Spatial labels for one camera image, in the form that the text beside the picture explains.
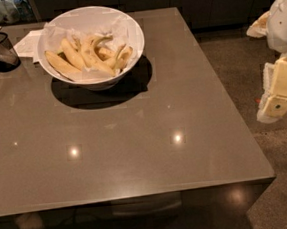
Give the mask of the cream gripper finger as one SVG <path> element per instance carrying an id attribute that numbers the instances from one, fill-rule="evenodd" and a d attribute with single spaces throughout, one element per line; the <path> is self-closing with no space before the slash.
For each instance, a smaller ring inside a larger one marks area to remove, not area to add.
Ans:
<path id="1" fill-rule="evenodd" d="M 267 36 L 267 21 L 269 18 L 270 12 L 266 11 L 262 14 L 254 23 L 247 28 L 246 34 L 252 38 L 261 38 Z"/>
<path id="2" fill-rule="evenodd" d="M 287 54 L 263 70 L 264 93 L 258 107 L 257 120 L 266 124 L 276 122 L 287 113 Z"/>

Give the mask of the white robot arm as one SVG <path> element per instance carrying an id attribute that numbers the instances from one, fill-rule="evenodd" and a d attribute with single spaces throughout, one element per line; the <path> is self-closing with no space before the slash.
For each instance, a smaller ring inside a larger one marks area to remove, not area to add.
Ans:
<path id="1" fill-rule="evenodd" d="M 275 0 L 269 11 L 248 28 L 250 37 L 266 37 L 270 49 L 280 53 L 274 64 L 263 70 L 264 93 L 258 107 L 257 120 L 273 123 L 287 113 L 287 0 Z"/>

